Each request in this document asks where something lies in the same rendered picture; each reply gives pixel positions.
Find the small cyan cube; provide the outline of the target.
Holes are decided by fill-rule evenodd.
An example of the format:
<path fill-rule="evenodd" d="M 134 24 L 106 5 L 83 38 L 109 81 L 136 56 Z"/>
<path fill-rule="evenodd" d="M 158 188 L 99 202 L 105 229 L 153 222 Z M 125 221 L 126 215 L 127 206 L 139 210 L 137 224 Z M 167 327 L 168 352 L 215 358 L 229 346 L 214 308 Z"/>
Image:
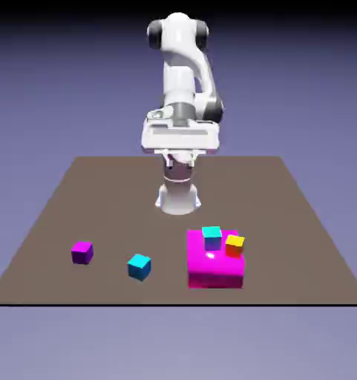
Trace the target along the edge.
<path fill-rule="evenodd" d="M 222 231 L 219 226 L 204 226 L 202 228 L 203 246 L 206 251 L 221 250 Z"/>
<path fill-rule="evenodd" d="M 151 271 L 151 259 L 145 255 L 135 254 L 128 262 L 128 276 L 144 281 Z"/>

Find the small orange cube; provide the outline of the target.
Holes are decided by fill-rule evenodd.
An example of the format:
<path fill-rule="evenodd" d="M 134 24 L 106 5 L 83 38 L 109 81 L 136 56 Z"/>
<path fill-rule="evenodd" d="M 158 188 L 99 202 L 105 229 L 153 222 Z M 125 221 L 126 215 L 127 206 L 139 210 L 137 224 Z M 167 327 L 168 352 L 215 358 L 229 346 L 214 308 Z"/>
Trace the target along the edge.
<path fill-rule="evenodd" d="M 240 258 L 243 254 L 245 237 L 228 235 L 225 243 L 225 254 L 231 258 Z"/>

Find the large magenta box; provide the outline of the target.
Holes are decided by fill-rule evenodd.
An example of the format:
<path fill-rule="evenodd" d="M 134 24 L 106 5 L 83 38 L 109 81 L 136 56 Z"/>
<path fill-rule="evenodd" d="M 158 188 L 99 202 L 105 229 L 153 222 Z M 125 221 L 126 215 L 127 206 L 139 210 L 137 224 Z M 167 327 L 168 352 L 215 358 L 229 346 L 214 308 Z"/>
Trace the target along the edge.
<path fill-rule="evenodd" d="M 221 250 L 206 251 L 202 230 L 189 229 L 186 233 L 188 285 L 191 289 L 237 289 L 243 287 L 245 259 L 225 254 L 228 235 L 238 235 L 237 229 L 221 229 Z"/>

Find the small purple cube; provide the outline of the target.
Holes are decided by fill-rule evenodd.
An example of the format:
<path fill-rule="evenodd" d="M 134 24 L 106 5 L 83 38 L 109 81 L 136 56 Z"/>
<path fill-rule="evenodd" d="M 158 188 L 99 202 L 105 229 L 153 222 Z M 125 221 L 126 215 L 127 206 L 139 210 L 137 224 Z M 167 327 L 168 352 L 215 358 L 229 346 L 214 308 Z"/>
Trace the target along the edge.
<path fill-rule="evenodd" d="M 94 246 L 90 241 L 77 241 L 71 249 L 74 264 L 88 265 L 94 256 Z"/>

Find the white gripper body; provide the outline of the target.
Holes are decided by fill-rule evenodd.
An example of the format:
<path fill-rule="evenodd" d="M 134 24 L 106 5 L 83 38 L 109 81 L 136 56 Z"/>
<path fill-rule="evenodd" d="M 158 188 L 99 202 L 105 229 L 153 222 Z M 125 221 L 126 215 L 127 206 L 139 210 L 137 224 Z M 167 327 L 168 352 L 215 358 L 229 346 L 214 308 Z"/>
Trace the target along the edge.
<path fill-rule="evenodd" d="M 174 126 L 172 119 L 147 119 L 141 146 L 146 151 L 216 151 L 219 133 L 215 122 L 190 119 L 188 126 Z"/>

